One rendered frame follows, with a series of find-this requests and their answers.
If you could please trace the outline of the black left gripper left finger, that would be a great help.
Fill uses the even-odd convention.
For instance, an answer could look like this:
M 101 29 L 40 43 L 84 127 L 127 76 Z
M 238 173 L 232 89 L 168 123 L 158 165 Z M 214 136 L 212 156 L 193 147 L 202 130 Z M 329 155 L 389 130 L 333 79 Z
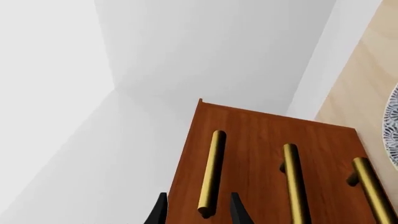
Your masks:
M 144 224 L 165 224 L 168 211 L 167 193 L 161 192 Z

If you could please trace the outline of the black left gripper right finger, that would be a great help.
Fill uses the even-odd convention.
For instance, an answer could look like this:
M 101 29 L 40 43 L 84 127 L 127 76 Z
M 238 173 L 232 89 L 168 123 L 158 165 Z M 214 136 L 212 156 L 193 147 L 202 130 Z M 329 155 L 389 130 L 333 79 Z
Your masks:
M 231 193 L 230 214 L 233 224 L 254 224 L 237 192 Z

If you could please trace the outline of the brown wooden cabinet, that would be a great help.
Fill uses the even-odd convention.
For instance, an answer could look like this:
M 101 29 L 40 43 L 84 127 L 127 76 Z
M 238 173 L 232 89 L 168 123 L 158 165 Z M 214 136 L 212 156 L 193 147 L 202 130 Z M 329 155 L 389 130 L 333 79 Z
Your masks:
M 198 211 L 215 131 L 226 133 L 220 185 L 212 215 Z M 169 192 L 166 224 L 233 224 L 237 193 L 254 224 L 294 224 L 287 177 L 280 171 L 286 144 L 298 148 L 310 224 L 381 224 L 362 186 L 349 186 L 352 161 L 367 157 L 353 128 L 241 110 L 199 101 Z

